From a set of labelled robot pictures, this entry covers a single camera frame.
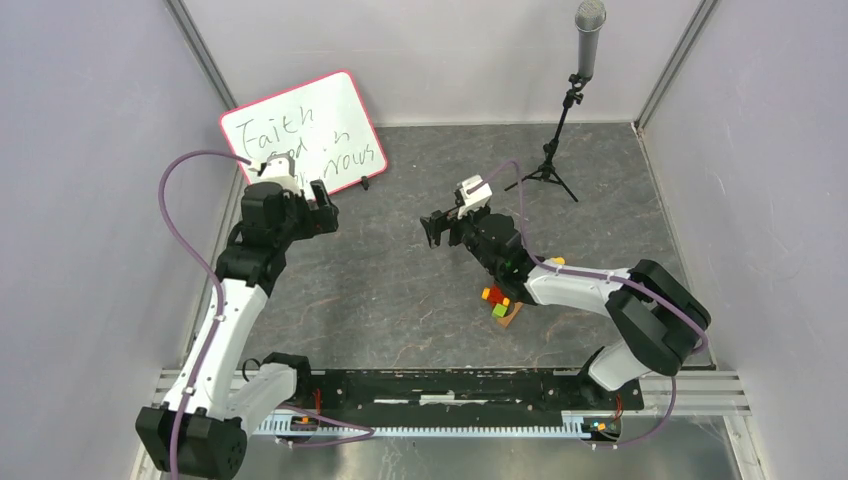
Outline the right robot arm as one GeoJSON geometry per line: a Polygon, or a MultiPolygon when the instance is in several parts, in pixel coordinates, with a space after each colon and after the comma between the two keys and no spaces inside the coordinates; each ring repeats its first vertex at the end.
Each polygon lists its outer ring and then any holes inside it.
{"type": "Polygon", "coordinates": [[[430,247],[439,246],[444,233],[449,245],[465,247],[492,276],[490,291],[501,299],[570,307],[613,322],[620,341],[594,354],[577,382],[580,400],[591,408],[606,406],[619,388],[645,374],[675,376],[707,344],[710,314],[655,261],[601,270],[544,259],[528,252],[512,217],[489,207],[465,216],[437,210],[420,223],[430,247]]]}

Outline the pink framed whiteboard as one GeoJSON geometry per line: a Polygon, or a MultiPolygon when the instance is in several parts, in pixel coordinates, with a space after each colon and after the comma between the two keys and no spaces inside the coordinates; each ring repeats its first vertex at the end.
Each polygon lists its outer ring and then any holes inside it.
{"type": "Polygon", "coordinates": [[[301,190],[322,180],[332,194],[383,173],[388,160],[351,74],[337,71],[224,113],[219,125],[232,152],[248,160],[247,182],[260,166],[289,153],[301,190]]]}

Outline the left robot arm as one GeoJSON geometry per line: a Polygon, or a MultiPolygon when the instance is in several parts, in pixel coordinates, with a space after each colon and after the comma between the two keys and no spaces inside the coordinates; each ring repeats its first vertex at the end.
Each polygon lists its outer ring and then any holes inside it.
{"type": "Polygon", "coordinates": [[[314,394],[306,357],[272,353],[238,391],[234,375],[247,338],[284,271],[296,241],[333,233],[338,208],[321,180],[311,192],[274,182],[248,186],[241,218],[212,268],[210,306],[186,363],[158,407],[144,407],[135,428],[153,464],[172,478],[232,479],[249,437],[282,403],[314,394]]]}

